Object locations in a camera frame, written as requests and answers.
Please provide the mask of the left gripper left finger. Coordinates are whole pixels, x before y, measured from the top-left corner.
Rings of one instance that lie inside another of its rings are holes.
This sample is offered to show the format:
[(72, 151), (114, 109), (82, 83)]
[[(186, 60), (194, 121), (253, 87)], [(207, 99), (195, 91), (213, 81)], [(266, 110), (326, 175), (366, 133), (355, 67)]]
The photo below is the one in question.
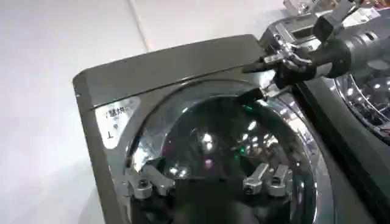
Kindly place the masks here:
[(172, 178), (163, 175), (155, 166), (144, 165), (141, 170), (124, 169), (121, 179), (121, 196), (135, 197), (138, 200), (150, 198), (154, 191), (160, 196), (168, 196), (176, 188)]

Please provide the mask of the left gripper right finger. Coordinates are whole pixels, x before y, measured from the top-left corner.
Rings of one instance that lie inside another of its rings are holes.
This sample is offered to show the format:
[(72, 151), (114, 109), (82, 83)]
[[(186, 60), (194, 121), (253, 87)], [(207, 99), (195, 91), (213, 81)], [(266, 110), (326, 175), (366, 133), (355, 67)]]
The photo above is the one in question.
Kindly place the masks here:
[(260, 163), (251, 175), (243, 179), (243, 190), (246, 194), (257, 195), (262, 188), (271, 197), (290, 197), (293, 188), (293, 172), (284, 164), (275, 169), (268, 163)]

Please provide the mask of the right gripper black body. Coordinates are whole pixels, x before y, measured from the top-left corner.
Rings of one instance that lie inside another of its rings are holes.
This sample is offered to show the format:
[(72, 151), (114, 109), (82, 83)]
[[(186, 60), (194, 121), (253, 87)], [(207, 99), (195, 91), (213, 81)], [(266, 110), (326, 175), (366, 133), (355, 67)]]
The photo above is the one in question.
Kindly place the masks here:
[(280, 89), (303, 81), (311, 80), (316, 76), (316, 67), (313, 65), (300, 65), (290, 60), (283, 60), (274, 65), (274, 83)]

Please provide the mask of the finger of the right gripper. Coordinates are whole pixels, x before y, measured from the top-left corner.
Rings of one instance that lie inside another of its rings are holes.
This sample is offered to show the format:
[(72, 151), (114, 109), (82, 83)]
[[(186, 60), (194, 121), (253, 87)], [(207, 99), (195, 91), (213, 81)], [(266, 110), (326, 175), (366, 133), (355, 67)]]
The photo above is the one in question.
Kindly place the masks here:
[(300, 52), (300, 46), (287, 42), (280, 34), (274, 35), (274, 40), (279, 49), (271, 55), (260, 57), (253, 63), (245, 65), (242, 69), (243, 73), (276, 70), (281, 65), (293, 71), (299, 71), (313, 64), (313, 61), (305, 55), (305, 52)]
[(280, 97), (282, 94), (289, 93), (292, 87), (287, 86), (282, 89), (278, 88), (275, 84), (271, 84), (271, 88), (256, 87), (245, 93), (240, 94), (236, 98), (236, 102), (240, 105), (246, 105), (258, 100), (267, 101), (269, 99), (275, 99)]

